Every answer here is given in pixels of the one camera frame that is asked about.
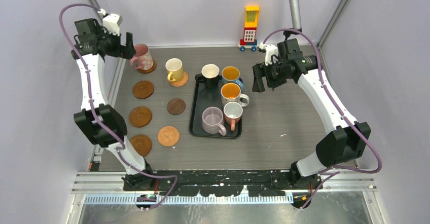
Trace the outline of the dusty pink mug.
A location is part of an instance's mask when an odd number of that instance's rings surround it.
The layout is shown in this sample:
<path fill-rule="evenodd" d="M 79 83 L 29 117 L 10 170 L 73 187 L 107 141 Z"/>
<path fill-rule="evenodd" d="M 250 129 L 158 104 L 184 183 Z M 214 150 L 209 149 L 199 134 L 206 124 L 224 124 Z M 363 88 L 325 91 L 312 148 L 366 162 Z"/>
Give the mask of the dusty pink mug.
<path fill-rule="evenodd" d="M 137 44 L 134 48 L 136 53 L 130 59 L 130 66 L 134 69 L 150 69 L 153 66 L 153 58 L 150 54 L 149 47 L 146 44 Z"/>

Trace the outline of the yellow mug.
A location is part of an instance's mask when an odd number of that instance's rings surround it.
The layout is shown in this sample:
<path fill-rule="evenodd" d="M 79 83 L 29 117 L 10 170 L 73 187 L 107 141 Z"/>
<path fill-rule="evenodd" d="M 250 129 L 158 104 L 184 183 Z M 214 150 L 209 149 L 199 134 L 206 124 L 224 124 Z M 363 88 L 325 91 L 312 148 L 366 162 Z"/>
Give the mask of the yellow mug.
<path fill-rule="evenodd" d="M 168 70 L 167 80 L 169 82 L 180 81 L 184 76 L 183 63 L 178 58 L 171 58 L 166 61 L 165 67 Z"/>

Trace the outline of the woven rattan coaster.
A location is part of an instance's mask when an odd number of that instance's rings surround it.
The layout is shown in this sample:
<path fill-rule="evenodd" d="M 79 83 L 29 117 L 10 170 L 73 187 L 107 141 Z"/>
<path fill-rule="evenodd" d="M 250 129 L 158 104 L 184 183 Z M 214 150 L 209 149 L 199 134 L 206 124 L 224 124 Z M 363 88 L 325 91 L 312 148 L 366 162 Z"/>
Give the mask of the woven rattan coaster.
<path fill-rule="evenodd" d="M 166 126 L 159 131 L 157 138 L 162 146 L 170 147 L 179 141 L 180 133 L 177 128 Z"/>
<path fill-rule="evenodd" d="M 169 83 L 170 83 L 170 85 L 172 85 L 174 87 L 181 87 L 181 86 L 184 86 L 187 83 L 188 79 L 189 79 L 188 74 L 187 74 L 186 71 L 184 71 L 183 77 L 182 77 L 181 80 L 175 81 L 175 82 L 169 82 Z"/>

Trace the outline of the black plastic tray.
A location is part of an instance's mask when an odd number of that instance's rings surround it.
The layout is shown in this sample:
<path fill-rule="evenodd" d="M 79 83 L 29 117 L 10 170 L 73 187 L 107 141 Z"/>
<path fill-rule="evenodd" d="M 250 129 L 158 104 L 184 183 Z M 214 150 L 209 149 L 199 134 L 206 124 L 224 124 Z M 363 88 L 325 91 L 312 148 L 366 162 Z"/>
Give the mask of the black plastic tray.
<path fill-rule="evenodd" d="M 221 76 L 218 85 L 212 89 L 206 87 L 202 74 L 195 75 L 195 90 L 191 108 L 189 132 L 193 136 L 215 138 L 238 138 L 242 133 L 242 121 L 231 130 L 224 117 L 221 95 Z"/>

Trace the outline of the dark walnut round coaster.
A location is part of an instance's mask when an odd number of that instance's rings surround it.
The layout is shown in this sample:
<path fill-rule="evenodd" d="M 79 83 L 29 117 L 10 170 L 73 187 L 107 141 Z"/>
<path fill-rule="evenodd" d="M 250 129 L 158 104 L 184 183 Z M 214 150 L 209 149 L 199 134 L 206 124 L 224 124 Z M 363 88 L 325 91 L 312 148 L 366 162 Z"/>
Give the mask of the dark walnut round coaster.
<path fill-rule="evenodd" d="M 168 102 L 166 108 L 170 114 L 179 115 L 185 110 L 186 104 L 182 99 L 174 98 Z"/>

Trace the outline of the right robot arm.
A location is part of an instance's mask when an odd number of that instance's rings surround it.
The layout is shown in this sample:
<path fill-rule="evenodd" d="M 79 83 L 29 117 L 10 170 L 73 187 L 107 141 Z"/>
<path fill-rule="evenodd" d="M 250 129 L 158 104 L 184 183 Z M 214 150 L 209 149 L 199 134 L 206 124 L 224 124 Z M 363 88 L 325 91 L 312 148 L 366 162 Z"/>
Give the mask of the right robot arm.
<path fill-rule="evenodd" d="M 302 189 L 318 172 L 360 158 L 366 144 L 357 132 L 368 138 L 370 126 L 358 122 L 343 106 L 325 72 L 318 70 L 317 57 L 304 56 L 296 39 L 277 45 L 259 43 L 258 50 L 265 55 L 265 61 L 253 66 L 252 91 L 275 89 L 293 80 L 311 100 L 326 132 L 311 155 L 291 164 L 290 184 Z"/>

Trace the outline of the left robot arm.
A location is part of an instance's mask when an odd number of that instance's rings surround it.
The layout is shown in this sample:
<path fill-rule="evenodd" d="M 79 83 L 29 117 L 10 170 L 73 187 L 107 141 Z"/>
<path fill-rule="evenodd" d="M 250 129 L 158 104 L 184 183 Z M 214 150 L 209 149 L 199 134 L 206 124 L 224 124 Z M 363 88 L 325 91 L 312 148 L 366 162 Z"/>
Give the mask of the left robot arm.
<path fill-rule="evenodd" d="M 82 80 L 83 99 L 74 122 L 91 144 L 110 151 L 125 168 L 123 181 L 131 187 L 148 191 L 156 178 L 143 156 L 139 155 L 127 138 L 124 118 L 108 103 L 104 89 L 105 56 L 130 59 L 135 55 L 132 33 L 121 44 L 119 22 L 114 29 L 106 28 L 96 19 L 75 22 L 77 34 L 71 51 Z"/>

